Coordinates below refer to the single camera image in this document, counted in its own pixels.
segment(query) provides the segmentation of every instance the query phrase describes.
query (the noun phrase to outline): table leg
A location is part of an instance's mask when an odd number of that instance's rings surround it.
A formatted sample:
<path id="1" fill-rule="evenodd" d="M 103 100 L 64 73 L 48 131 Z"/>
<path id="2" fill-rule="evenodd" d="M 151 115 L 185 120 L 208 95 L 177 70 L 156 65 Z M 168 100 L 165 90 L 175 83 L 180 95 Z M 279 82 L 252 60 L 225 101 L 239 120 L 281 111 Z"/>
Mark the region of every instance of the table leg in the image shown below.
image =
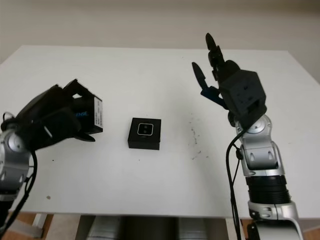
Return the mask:
<path id="1" fill-rule="evenodd" d="M 42 229 L 44 227 L 46 219 L 47 219 L 46 213 L 37 213 L 35 215 L 32 226 Z"/>

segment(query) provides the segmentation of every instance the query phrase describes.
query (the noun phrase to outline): cable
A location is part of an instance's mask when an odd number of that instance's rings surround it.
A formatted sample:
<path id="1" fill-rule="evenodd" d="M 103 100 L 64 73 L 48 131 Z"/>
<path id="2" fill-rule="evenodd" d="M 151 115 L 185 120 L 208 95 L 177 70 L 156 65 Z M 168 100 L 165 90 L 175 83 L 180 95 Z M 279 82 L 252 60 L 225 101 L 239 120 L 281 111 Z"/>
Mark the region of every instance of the cable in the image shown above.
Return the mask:
<path id="1" fill-rule="evenodd" d="M 240 232 L 240 223 L 239 223 L 239 215 L 238 215 L 238 208 L 236 203 L 236 197 L 235 197 L 235 191 L 234 191 L 234 185 L 233 185 L 233 179 L 231 177 L 231 171 L 230 171 L 230 162 L 229 162 L 229 154 L 231 148 L 234 146 L 235 142 L 243 135 L 245 132 L 250 128 L 250 126 L 242 132 L 240 132 L 229 144 L 228 148 L 226 149 L 225 153 L 225 164 L 226 164 L 226 172 L 228 175 L 228 181 L 230 186 L 230 201 L 231 201 L 231 208 L 232 208 L 232 218 L 233 218 L 233 224 L 236 232 L 236 237 L 238 240 L 241 240 L 241 232 Z"/>
<path id="2" fill-rule="evenodd" d="M 235 180 L 236 180 L 236 176 L 237 176 L 237 173 L 238 173 L 239 164 L 240 164 L 240 159 L 238 159 L 238 163 L 236 165 L 236 169 L 235 169 L 235 172 L 234 172 L 234 175 L 233 175 L 232 186 L 235 184 Z"/>
<path id="3" fill-rule="evenodd" d="M 10 228 L 12 223 L 16 220 L 19 212 L 21 211 L 21 209 L 23 208 L 25 202 L 27 201 L 27 199 L 29 197 L 29 193 L 31 192 L 32 187 L 34 186 L 36 176 L 37 176 L 37 170 L 38 170 L 38 159 L 36 156 L 36 152 L 34 150 L 31 151 L 31 155 L 33 158 L 33 173 L 25 181 L 24 195 L 23 195 L 22 199 L 20 200 L 20 202 L 18 203 L 18 205 L 15 207 L 15 210 L 11 214 L 10 218 L 6 222 L 6 225 L 5 225 L 3 232 L 1 232 L 1 234 L 0 234 L 0 239 L 5 235 L 6 231 Z"/>

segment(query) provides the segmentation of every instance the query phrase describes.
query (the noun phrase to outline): tabletop surface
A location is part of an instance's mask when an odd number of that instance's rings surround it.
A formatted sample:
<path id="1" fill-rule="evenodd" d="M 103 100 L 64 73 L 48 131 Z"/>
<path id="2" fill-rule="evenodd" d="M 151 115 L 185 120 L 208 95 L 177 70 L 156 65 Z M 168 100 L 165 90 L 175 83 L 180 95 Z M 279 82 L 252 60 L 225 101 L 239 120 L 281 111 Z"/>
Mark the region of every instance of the tabletop surface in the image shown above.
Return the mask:
<path id="1" fill-rule="evenodd" d="M 301 218 L 319 218 L 320 85 L 286 51 L 223 54 L 258 73 L 292 200 Z M 75 78 L 103 100 L 96 142 L 67 139 L 37 151 L 38 174 L 23 210 L 232 216 L 225 154 L 235 129 L 227 111 L 200 95 L 191 66 L 198 63 L 217 86 L 207 56 L 205 49 L 19 48 L 0 65 L 2 112 L 16 115 L 38 94 Z M 162 120 L 160 150 L 128 148 L 133 117 Z M 234 170 L 234 151 L 230 159 Z M 248 217 L 241 170 L 234 187 L 239 216 Z"/>

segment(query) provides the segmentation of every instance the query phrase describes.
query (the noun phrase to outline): robotic hand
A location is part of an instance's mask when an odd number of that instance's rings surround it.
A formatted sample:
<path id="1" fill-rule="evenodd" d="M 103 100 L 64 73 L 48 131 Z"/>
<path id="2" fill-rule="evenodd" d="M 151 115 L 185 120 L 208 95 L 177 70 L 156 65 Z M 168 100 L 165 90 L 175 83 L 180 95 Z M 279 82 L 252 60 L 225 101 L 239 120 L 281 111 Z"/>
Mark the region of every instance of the robotic hand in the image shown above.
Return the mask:
<path id="1" fill-rule="evenodd" d="M 242 70 L 231 60 L 224 60 L 212 36 L 205 36 L 208 58 L 219 89 L 208 87 L 200 67 L 193 62 L 201 95 L 229 111 L 228 120 L 237 136 L 226 152 L 231 206 L 237 239 L 241 239 L 236 197 L 229 167 L 229 153 L 239 139 L 242 143 L 237 157 L 249 188 L 249 240 L 303 240 L 296 205 L 286 187 L 284 166 L 278 146 L 271 139 L 272 123 L 265 115 L 266 94 L 256 72 Z"/>
<path id="2" fill-rule="evenodd" d="M 102 101 L 75 79 L 66 87 L 55 85 L 31 100 L 16 117 L 5 119 L 0 134 L 0 238 L 26 202 L 37 174 L 35 151 L 67 138 L 94 142 L 89 134 L 102 132 L 92 117 Z M 33 157 L 33 166 L 29 158 Z M 27 177 L 29 168 L 33 173 Z M 24 196 L 6 222 L 9 209 L 25 183 Z"/>

